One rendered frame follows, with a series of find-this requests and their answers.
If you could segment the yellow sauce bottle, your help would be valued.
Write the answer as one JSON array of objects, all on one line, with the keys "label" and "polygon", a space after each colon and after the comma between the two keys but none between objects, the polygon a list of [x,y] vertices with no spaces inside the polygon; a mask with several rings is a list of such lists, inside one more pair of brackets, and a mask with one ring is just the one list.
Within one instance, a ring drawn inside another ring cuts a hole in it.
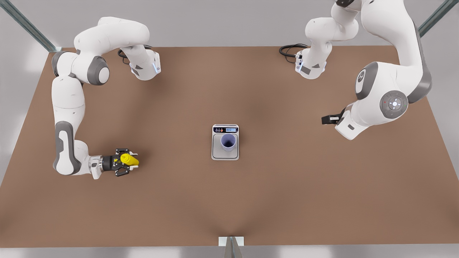
[{"label": "yellow sauce bottle", "polygon": [[120,161],[127,166],[138,166],[139,160],[136,158],[138,154],[135,153],[123,153],[120,155]]}]

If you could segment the lilac cup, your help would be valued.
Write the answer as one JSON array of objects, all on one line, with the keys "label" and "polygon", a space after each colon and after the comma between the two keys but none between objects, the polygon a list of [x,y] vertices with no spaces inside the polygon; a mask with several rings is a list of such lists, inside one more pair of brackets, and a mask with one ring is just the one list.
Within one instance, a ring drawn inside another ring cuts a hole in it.
[{"label": "lilac cup", "polygon": [[231,152],[237,144],[237,137],[235,134],[231,133],[223,134],[220,139],[220,144],[225,151]]}]

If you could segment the grey kitchen scale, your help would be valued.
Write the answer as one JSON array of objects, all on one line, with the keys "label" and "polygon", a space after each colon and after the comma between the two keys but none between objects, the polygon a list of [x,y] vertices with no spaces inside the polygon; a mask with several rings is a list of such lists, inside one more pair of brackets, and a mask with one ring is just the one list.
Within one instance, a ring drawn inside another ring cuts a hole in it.
[{"label": "grey kitchen scale", "polygon": [[[225,151],[221,144],[220,139],[223,134],[231,133],[237,137],[237,144],[231,152]],[[211,158],[213,160],[238,160],[239,159],[239,126],[237,124],[215,124],[212,127],[212,148]]]}]

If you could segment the silver frame post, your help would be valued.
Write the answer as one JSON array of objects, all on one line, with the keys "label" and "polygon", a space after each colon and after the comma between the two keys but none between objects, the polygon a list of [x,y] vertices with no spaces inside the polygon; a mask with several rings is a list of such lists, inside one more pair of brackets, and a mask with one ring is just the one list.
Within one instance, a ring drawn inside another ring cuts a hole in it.
[{"label": "silver frame post", "polygon": [[459,0],[444,0],[429,18],[419,26],[418,32],[420,37],[422,38],[431,28],[433,28],[457,3],[459,3]]},{"label": "silver frame post", "polygon": [[26,18],[18,8],[10,2],[10,0],[0,0],[0,7],[5,10],[25,31],[27,31],[41,46],[44,47],[48,52],[58,52],[62,50],[62,47],[55,46],[49,41],[44,34],[39,31],[36,26]]},{"label": "silver frame post", "polygon": [[218,246],[225,247],[224,258],[243,258],[240,246],[244,246],[243,236],[220,236]]}]

